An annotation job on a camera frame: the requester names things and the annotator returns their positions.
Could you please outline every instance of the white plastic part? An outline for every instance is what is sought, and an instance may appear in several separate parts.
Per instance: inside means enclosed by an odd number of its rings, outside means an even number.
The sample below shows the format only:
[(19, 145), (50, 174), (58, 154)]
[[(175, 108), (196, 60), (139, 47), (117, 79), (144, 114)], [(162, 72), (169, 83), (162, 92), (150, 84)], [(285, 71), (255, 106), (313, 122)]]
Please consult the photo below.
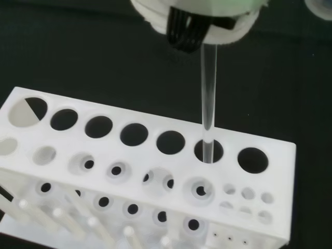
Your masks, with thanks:
[(316, 16), (332, 21), (332, 1), (331, 0), (305, 0), (307, 7)]
[[(166, 34), (169, 8), (171, 6), (170, 2), (162, 0), (131, 0), (131, 2), (135, 9), (145, 18), (146, 21), (151, 23), (152, 27), (158, 33)], [(258, 18), (259, 10), (260, 8), (253, 8), (247, 13), (237, 13), (237, 15), (239, 15), (239, 19), (237, 20), (233, 30), (227, 30), (211, 25), (203, 42), (205, 44), (222, 45), (238, 41), (245, 36), (254, 25), (256, 19)]]
[[(26, 98), (44, 100), (47, 111), (37, 123), (22, 127), (8, 117), (13, 112), (20, 117), (17, 103)], [(64, 109), (78, 117), (68, 129), (54, 124)], [(112, 121), (110, 131), (93, 138), (105, 128), (94, 122), (101, 116)], [(128, 131), (134, 123), (139, 129)], [(286, 244), (296, 146), (215, 128), (223, 155), (204, 164), (194, 153), (201, 130), (201, 124), (15, 88), (0, 109), (0, 143), (17, 141), (0, 156), (0, 185), (37, 223), (22, 225), (5, 216), (0, 232), (59, 249), (276, 249)], [(174, 135), (180, 148), (169, 144)], [(260, 173), (258, 166), (263, 166)], [(75, 225), (68, 225), (70, 220)], [(128, 226), (134, 231), (130, 243), (124, 234)], [(86, 236), (77, 240), (81, 229)]]

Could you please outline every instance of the hole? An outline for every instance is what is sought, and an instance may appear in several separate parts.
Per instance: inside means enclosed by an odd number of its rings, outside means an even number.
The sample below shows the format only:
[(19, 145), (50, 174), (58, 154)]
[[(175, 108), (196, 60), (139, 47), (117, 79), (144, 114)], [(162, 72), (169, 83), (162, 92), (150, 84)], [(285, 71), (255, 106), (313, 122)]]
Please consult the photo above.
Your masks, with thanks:
[(112, 169), (112, 174), (113, 175), (118, 175), (121, 173), (121, 168), (119, 166), (116, 166)]
[(146, 127), (139, 123), (132, 123), (124, 127), (121, 131), (120, 139), (127, 146), (137, 146), (142, 144), (148, 136)]
[(98, 116), (90, 119), (85, 126), (85, 133), (93, 139), (100, 139), (110, 133), (113, 127), (113, 122), (105, 117)]
[(57, 152), (53, 147), (42, 147), (34, 154), (33, 162), (37, 165), (47, 165), (55, 159), (56, 155)]
[(149, 180), (149, 175), (148, 175), (148, 174), (146, 174), (146, 175), (144, 176), (143, 182), (146, 182), (147, 180)]
[(240, 167), (248, 173), (258, 174), (266, 170), (269, 160), (263, 151), (257, 148), (246, 148), (238, 155)]
[(76, 124), (77, 112), (71, 109), (60, 110), (51, 119), (51, 127), (57, 131), (64, 131)]
[(167, 181), (167, 186), (169, 187), (169, 188), (173, 188), (173, 186), (174, 186), (174, 180), (173, 179), (171, 179), (171, 180), (168, 180)]
[(51, 184), (50, 183), (44, 183), (42, 186), (41, 186), (41, 188), (40, 188), (40, 190), (43, 192), (43, 193), (47, 193), (48, 191), (50, 191), (51, 190)]
[(19, 101), (10, 110), (9, 122), (16, 127), (30, 127), (39, 123), (46, 115), (47, 103), (40, 98)]
[(196, 231), (198, 228), (199, 228), (199, 222), (198, 220), (196, 219), (191, 219), (189, 222), (188, 222), (188, 227), (190, 230), (192, 231)]
[[(194, 153), (195, 156), (197, 157), (198, 160), (201, 162), (203, 161), (203, 140), (199, 141), (194, 148)], [(213, 162), (219, 161), (224, 154), (224, 149), (222, 145), (217, 141), (214, 140), (213, 144)]]
[(261, 195), (261, 200), (266, 204), (272, 204), (274, 202), (273, 195), (270, 193), (263, 193)]
[(199, 186), (198, 188), (196, 188), (196, 193), (197, 193), (199, 196), (205, 196), (205, 195), (206, 195), (203, 186)]
[(224, 186), (224, 192), (228, 195), (234, 195), (235, 191), (235, 187), (232, 184), (226, 184)]
[(106, 207), (109, 204), (109, 198), (107, 197), (102, 197), (100, 198), (98, 205), (101, 206), (102, 208)]
[(16, 139), (6, 138), (0, 141), (0, 156), (12, 154), (18, 146)]
[(161, 211), (158, 214), (158, 221), (160, 221), (160, 222), (166, 222), (167, 221), (167, 217), (166, 217), (166, 212), (165, 211)]
[(167, 131), (157, 139), (157, 148), (166, 155), (179, 153), (185, 147), (185, 138), (176, 131)]
[(229, 203), (228, 201), (223, 201), (222, 203), (220, 203), (219, 205), (221, 208), (223, 209), (233, 209), (233, 205), (231, 203)]
[(136, 214), (139, 211), (139, 207), (136, 204), (131, 204), (128, 207), (128, 213), (131, 215)]
[(185, 183), (183, 194), (191, 204), (206, 206), (214, 199), (214, 188), (206, 179), (195, 177)]
[(87, 153), (79, 153), (73, 156), (68, 164), (68, 170), (75, 175), (81, 175), (91, 171), (94, 167), (94, 158)]
[(252, 200), (255, 198), (255, 192), (251, 188), (243, 189), (241, 195), (246, 200)]
[(268, 225), (272, 223), (272, 215), (267, 211), (261, 211), (258, 213), (258, 219), (261, 223)]

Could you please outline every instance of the white plastic rod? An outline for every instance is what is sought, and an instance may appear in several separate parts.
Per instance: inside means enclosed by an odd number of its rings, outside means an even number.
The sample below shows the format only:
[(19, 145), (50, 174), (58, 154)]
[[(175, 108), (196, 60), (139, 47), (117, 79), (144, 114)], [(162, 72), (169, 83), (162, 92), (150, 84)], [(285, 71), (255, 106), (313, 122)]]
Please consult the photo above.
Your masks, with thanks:
[(57, 224), (53, 219), (51, 219), (47, 214), (45, 214), (39, 207), (29, 203), (27, 200), (20, 200), (19, 208), (28, 213), (36, 222), (41, 224), (49, 232), (57, 232), (59, 224)]
[(22, 210), (13, 205), (3, 195), (0, 194), (0, 209), (11, 216), (13, 219), (22, 222), (24, 224), (29, 222), (29, 216)]
[(88, 219), (88, 225), (93, 229), (94, 233), (102, 239), (109, 248), (113, 248), (115, 245), (115, 240), (106, 230), (106, 228), (101, 224), (101, 222), (96, 217), (90, 217)]
[(57, 208), (52, 212), (54, 218), (59, 220), (62, 224), (64, 224), (68, 230), (74, 234), (74, 236), (78, 239), (83, 239), (86, 235), (85, 231), (81, 228), (80, 224), (77, 223), (70, 215), (68, 215), (63, 209)]
[(75, 208), (79, 211), (79, 213), (85, 217), (92, 216), (92, 213), (89, 209), (89, 207), (85, 204), (85, 202), (82, 200), (82, 198), (76, 193), (75, 190), (73, 190), (71, 187), (62, 185), (62, 188), (64, 191), (68, 194), (68, 197), (72, 201)]
[(126, 226), (123, 229), (123, 234), (133, 249), (143, 249), (133, 227)]
[(160, 249), (172, 249), (172, 241), (168, 236), (161, 237)]

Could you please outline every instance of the clear glass tube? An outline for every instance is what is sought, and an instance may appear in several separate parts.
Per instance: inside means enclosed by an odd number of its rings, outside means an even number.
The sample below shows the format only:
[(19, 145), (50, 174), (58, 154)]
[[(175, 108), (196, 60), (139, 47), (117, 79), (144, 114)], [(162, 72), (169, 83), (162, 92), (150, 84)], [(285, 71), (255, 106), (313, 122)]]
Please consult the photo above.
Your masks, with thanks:
[(217, 45), (201, 47), (203, 162), (213, 162)]

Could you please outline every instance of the dark green surface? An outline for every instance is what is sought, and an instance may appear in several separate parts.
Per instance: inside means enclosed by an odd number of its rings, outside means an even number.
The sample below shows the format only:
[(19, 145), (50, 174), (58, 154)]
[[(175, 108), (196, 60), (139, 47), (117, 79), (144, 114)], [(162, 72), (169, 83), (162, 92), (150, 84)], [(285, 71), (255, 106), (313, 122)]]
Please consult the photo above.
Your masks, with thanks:
[[(219, 48), (216, 126), (297, 144), (287, 248), (325, 249), (332, 224), (332, 23), (291, 2), (273, 1), (243, 40)], [(128, 11), (0, 2), (0, 101), (21, 86), (201, 122), (199, 54), (172, 50)], [(38, 247), (1, 236), (0, 248)]]

